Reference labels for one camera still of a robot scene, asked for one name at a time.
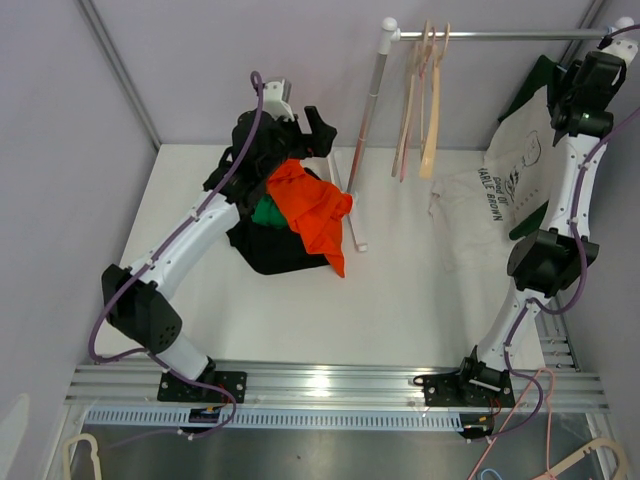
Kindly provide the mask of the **orange t shirt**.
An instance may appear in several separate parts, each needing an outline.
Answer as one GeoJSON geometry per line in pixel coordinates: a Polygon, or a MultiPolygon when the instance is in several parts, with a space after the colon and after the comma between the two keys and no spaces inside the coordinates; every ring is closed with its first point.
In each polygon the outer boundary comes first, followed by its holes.
{"type": "Polygon", "coordinates": [[[295,159],[285,161],[270,176],[267,193],[290,229],[300,235],[306,252],[324,256],[344,278],[343,218],[352,210],[352,196],[331,182],[316,179],[295,159]]]}

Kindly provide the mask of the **pink wire hanger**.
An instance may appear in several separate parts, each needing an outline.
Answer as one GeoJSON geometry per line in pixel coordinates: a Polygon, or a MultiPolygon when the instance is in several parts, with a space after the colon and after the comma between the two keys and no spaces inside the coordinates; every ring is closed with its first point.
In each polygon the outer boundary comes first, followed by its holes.
{"type": "Polygon", "coordinates": [[[427,20],[424,24],[422,40],[420,43],[413,45],[406,62],[403,119],[401,122],[399,142],[396,148],[396,158],[394,160],[400,182],[405,180],[408,170],[408,154],[415,120],[414,107],[416,106],[417,99],[420,100],[420,113],[418,114],[420,117],[420,142],[423,142],[425,76],[427,66],[436,47],[435,35],[435,27],[427,20]]]}

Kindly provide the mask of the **beige hanger of orange shirt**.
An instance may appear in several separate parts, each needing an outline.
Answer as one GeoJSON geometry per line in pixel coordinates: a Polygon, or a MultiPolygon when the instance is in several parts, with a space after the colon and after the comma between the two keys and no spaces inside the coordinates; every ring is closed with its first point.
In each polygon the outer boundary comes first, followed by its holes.
{"type": "Polygon", "coordinates": [[[451,25],[446,24],[444,33],[441,36],[443,44],[437,45],[439,38],[437,31],[432,29],[431,33],[431,109],[429,114],[429,124],[426,139],[422,145],[422,158],[419,175],[422,179],[431,179],[434,173],[435,157],[437,151],[439,127],[440,127],[440,106],[441,106],[441,64],[446,56],[451,34],[451,25]]]}

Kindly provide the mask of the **beige wooden hanger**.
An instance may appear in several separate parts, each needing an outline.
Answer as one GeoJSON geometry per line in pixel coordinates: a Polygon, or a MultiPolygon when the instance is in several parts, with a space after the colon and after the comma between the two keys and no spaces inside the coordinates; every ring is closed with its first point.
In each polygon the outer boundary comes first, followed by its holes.
{"type": "Polygon", "coordinates": [[[407,156],[413,128],[414,96],[416,90],[423,87],[421,74],[424,71],[425,62],[431,55],[429,40],[431,27],[431,22],[427,20],[424,24],[422,39],[420,42],[413,43],[405,62],[402,119],[391,172],[391,175],[397,177],[400,183],[404,181],[407,172],[407,156]]]}

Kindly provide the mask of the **black t shirt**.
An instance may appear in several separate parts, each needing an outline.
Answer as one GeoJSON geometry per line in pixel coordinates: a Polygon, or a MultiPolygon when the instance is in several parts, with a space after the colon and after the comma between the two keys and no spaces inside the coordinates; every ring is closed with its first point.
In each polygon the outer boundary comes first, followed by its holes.
{"type": "MultiPolygon", "coordinates": [[[[319,179],[310,169],[303,168],[319,179]]],[[[308,254],[300,235],[293,232],[289,225],[287,228],[273,229],[255,224],[251,219],[255,207],[248,218],[227,233],[231,246],[238,250],[254,271],[262,275],[275,275],[321,266],[331,267],[324,256],[308,254]]]]}

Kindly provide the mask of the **dark green t shirt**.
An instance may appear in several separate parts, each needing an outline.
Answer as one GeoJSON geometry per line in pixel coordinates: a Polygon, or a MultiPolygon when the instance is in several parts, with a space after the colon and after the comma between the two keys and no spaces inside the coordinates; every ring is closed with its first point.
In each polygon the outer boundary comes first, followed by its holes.
{"type": "MultiPolygon", "coordinates": [[[[536,60],[510,105],[502,115],[498,117],[498,122],[502,123],[506,120],[527,103],[542,87],[547,87],[548,91],[552,93],[557,87],[562,75],[563,69],[557,62],[554,62],[545,55],[541,55],[536,60]]],[[[535,211],[514,225],[509,232],[509,238],[511,240],[519,240],[537,230],[542,223],[547,207],[547,202],[540,203],[535,211]]]]}

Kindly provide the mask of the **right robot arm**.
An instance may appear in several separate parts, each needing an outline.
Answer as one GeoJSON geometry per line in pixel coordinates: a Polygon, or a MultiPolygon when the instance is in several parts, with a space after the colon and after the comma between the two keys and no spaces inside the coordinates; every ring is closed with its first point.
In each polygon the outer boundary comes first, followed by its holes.
{"type": "Polygon", "coordinates": [[[638,52],[634,42],[605,39],[597,50],[555,75],[546,109],[554,136],[545,154],[551,171],[539,226],[509,256],[509,291],[490,332],[464,359],[455,392],[466,404],[510,395],[520,326],[572,284],[583,288],[599,247],[590,242],[589,208],[597,164],[617,124],[607,107],[638,52]]]}

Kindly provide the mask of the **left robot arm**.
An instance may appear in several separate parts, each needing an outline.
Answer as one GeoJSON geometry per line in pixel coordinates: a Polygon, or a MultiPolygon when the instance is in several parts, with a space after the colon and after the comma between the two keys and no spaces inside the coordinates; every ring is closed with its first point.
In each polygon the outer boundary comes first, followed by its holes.
{"type": "Polygon", "coordinates": [[[209,398],[215,376],[212,359],[182,330],[170,300],[206,251],[250,214],[266,191],[268,178],[289,159],[325,157],[337,136],[314,106],[304,109],[310,132],[296,118],[265,110],[243,113],[216,169],[174,230],[129,267],[115,264],[101,277],[104,308],[100,318],[138,351],[155,358],[180,379],[180,389],[194,401],[209,398]]]}

